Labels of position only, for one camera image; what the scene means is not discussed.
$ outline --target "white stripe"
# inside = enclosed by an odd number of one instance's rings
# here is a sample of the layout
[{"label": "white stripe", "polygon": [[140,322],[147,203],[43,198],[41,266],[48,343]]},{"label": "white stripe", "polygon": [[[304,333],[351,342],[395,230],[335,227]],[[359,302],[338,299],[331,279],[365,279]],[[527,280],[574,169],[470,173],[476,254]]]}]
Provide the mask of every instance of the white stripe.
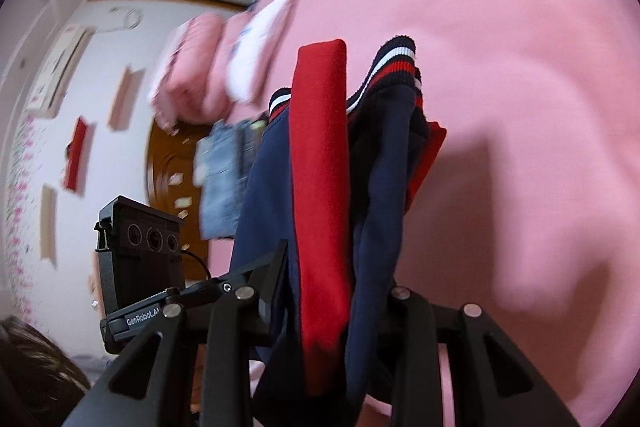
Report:
[{"label": "white stripe", "polygon": [[269,106],[269,114],[271,114],[273,112],[273,109],[282,102],[286,102],[287,100],[289,100],[291,98],[291,93],[288,94],[281,94],[279,97],[277,97],[273,102],[271,102],[271,105]]},{"label": "white stripe", "polygon": [[413,60],[415,60],[415,53],[413,50],[407,48],[407,47],[401,47],[401,48],[393,48],[391,51],[389,51],[384,57],[380,58],[380,60],[378,61],[378,63],[376,64],[376,66],[371,70],[371,73],[369,74],[369,76],[367,77],[367,80],[364,83],[364,87],[362,88],[362,90],[360,91],[360,94],[358,95],[358,98],[356,99],[355,102],[353,102],[348,108],[347,108],[347,113],[350,113],[351,111],[353,111],[356,106],[358,105],[358,103],[360,102],[360,99],[363,97],[365,91],[367,90],[367,86],[369,86],[369,81],[372,79],[372,77],[378,73],[378,71],[380,71],[385,64],[390,61],[392,58],[397,57],[398,55],[407,55],[408,57],[411,57]]}]

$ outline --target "air conditioner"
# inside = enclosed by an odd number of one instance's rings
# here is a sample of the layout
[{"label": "air conditioner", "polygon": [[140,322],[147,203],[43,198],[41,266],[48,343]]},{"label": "air conditioner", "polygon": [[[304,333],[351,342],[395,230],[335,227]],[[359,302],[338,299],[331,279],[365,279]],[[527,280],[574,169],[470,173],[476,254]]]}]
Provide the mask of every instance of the air conditioner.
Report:
[{"label": "air conditioner", "polygon": [[29,114],[41,118],[53,118],[58,114],[66,86],[94,31],[90,26],[77,24],[62,30],[36,75],[27,103]]}]

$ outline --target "black cable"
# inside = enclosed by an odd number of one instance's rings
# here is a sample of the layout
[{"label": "black cable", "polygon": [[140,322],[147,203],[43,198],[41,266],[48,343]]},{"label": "black cable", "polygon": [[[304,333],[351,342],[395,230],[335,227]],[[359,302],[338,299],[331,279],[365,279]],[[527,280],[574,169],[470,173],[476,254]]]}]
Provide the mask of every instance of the black cable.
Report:
[{"label": "black cable", "polygon": [[209,268],[207,268],[207,265],[204,264],[204,261],[198,257],[196,254],[191,253],[189,250],[180,250],[183,254],[188,255],[190,257],[193,257],[196,261],[198,261],[198,263],[200,263],[200,266],[202,266],[204,268],[204,271],[207,272],[207,279],[212,279],[211,277],[211,272],[209,271]]}]

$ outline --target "dark hair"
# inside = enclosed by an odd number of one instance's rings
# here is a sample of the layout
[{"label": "dark hair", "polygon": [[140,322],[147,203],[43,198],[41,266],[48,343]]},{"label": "dark hair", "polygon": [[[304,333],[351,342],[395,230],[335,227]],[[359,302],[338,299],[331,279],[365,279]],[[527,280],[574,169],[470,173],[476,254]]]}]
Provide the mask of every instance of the dark hair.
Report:
[{"label": "dark hair", "polygon": [[90,387],[56,344],[17,317],[0,321],[0,364],[42,427],[60,427]]}]

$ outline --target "black camera housing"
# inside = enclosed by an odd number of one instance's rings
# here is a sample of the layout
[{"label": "black camera housing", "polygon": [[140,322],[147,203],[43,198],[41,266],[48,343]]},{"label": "black camera housing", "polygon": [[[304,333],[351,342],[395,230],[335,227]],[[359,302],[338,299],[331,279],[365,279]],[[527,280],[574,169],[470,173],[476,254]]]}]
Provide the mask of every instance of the black camera housing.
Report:
[{"label": "black camera housing", "polygon": [[167,288],[184,289],[181,223],[124,196],[100,211],[95,250],[107,315]]}]

